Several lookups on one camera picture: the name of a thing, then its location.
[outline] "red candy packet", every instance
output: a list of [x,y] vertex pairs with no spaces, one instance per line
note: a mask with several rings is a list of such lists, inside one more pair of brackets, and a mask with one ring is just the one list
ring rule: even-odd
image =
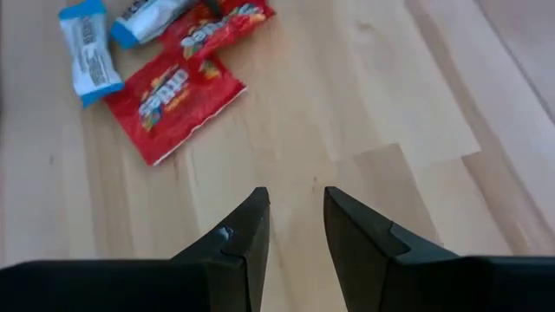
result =
[[245,91],[215,56],[204,60],[200,71],[189,66],[180,52],[164,52],[105,98],[150,166]]
[[202,3],[166,29],[160,41],[167,49],[179,46],[183,56],[200,62],[212,52],[250,35],[276,12],[264,0],[219,0],[223,19],[213,17]]

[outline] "blue and white candy bar wrapper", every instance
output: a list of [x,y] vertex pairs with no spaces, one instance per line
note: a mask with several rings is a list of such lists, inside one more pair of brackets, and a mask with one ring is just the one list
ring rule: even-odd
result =
[[124,87],[108,52],[106,8],[101,0],[84,0],[62,10],[60,26],[73,58],[73,87],[83,107]]
[[181,14],[198,0],[137,0],[118,17],[110,34],[129,49],[160,36]]

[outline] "candy pile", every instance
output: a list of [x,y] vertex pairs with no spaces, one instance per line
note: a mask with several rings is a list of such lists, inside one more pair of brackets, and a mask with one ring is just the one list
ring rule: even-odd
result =
[[125,49],[157,39],[164,51],[125,83],[108,51],[106,9],[85,0],[60,12],[83,106],[104,99],[150,166],[245,91],[214,51],[274,16],[264,0],[137,0],[111,36]]

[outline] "wooden floor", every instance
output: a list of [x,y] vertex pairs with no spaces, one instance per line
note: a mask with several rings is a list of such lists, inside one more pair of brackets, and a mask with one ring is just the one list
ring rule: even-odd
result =
[[[555,254],[550,0],[271,0],[220,54],[249,92],[155,168],[105,105],[80,108],[69,2],[2,1],[0,265],[171,257],[257,185],[264,311],[345,310],[327,185],[460,254]],[[160,52],[113,48],[125,77]]]

